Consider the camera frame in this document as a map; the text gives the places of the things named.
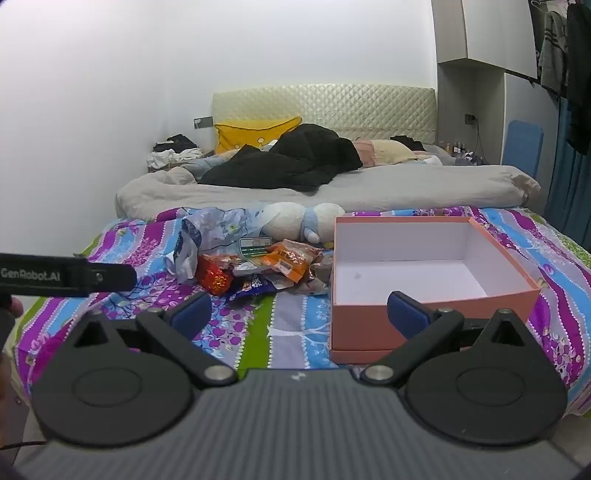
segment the blue curtain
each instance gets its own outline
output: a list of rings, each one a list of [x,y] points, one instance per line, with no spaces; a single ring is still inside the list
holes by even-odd
[[[556,160],[544,216],[558,231],[591,251],[591,158],[566,141],[569,123],[568,101],[561,98]]]

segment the gray gripper base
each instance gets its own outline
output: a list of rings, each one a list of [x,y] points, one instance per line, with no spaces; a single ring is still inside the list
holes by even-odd
[[[347,370],[252,370],[207,390],[160,437],[118,450],[52,442],[28,480],[569,480],[580,468],[550,442],[477,450],[418,426],[396,392]]]

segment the gray bed sheet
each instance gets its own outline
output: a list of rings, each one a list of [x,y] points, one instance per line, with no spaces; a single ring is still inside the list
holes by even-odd
[[[117,214],[153,220],[165,210],[215,206],[221,209],[257,203],[296,202],[304,206],[336,203],[347,212],[475,206],[527,206],[540,185],[511,166],[410,166],[364,168],[337,175],[315,194],[291,189],[241,189],[201,185],[183,167],[148,173],[116,195]]]

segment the metal screw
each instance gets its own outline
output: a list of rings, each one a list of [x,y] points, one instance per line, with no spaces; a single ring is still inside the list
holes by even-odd
[[[205,369],[205,377],[209,380],[221,382],[234,374],[234,370],[227,365],[212,365]]]
[[[394,370],[388,365],[372,365],[365,369],[365,376],[375,381],[390,380],[394,376]]]

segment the floor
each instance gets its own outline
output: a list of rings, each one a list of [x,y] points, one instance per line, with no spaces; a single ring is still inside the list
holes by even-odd
[[[9,418],[10,442],[20,442],[21,439],[23,442],[43,440],[35,417],[28,413],[28,407],[24,403],[15,402]],[[591,419],[572,415],[562,419],[553,441],[579,464],[591,463]],[[38,448],[40,447],[22,447],[6,450],[0,454],[4,454],[4,458],[11,463],[19,464],[26,462]]]

